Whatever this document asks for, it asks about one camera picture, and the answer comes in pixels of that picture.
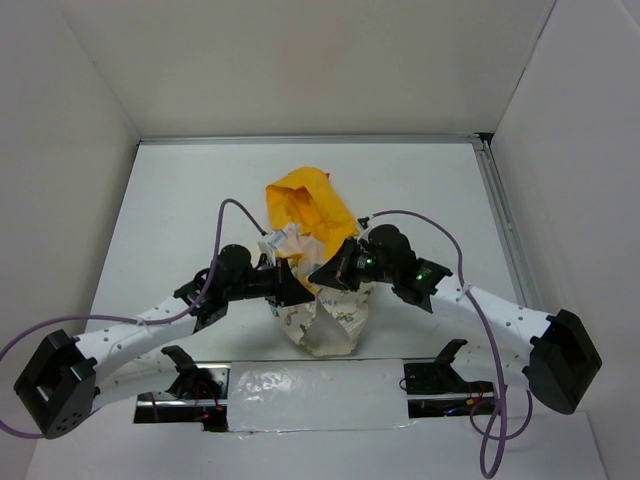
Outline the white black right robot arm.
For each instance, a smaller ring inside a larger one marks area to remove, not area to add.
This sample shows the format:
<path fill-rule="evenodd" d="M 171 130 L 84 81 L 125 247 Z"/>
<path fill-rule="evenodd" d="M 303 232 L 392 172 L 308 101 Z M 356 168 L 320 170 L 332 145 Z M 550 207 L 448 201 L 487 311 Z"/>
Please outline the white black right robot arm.
<path fill-rule="evenodd" d="M 562 309 L 532 310 L 465 284 L 450 269 L 419 258 L 407 237 L 381 225 L 364 240 L 347 239 L 337 253 L 309 277 L 311 283 L 357 291 L 365 283 L 386 283 L 405 303 L 461 325 L 488 326 L 500 357 L 484 355 L 480 345 L 450 341 L 439 357 L 436 379 L 448 392 L 469 382 L 504 381 L 530 391 L 549 409 L 575 412 L 602 366 L 582 320 Z"/>

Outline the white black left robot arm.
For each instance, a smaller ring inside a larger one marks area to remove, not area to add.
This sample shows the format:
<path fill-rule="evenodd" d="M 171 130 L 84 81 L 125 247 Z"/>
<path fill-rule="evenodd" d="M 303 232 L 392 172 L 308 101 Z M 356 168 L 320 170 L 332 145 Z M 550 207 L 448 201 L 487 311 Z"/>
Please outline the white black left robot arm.
<path fill-rule="evenodd" d="M 210 267 L 132 320 L 75 337 L 64 330 L 47 335 L 14 391 L 45 439 L 68 434 L 108 404 L 148 392 L 218 400 L 219 380 L 177 342 L 222 319 L 231 302 L 255 298 L 289 307 L 313 295 L 287 261 L 262 255 L 253 264 L 245 247 L 226 246 Z"/>

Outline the yellow cream dinosaur kids jacket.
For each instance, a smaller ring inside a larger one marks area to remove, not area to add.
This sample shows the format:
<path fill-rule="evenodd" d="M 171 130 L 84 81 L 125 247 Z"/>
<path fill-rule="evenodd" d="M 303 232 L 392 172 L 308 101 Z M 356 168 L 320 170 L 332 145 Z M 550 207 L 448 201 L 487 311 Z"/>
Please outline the yellow cream dinosaur kids jacket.
<path fill-rule="evenodd" d="M 271 229 L 282 240 L 272 252 L 288 262 L 294 277 L 312 298 L 296 306 L 278 306 L 273 315 L 289 339 L 314 357 L 351 354 L 368 320 L 371 283 L 356 291 L 314 284 L 310 276 L 338 253 L 346 240 L 359 237 L 357 220 L 330 183 L 330 175 L 302 167 L 266 187 Z"/>

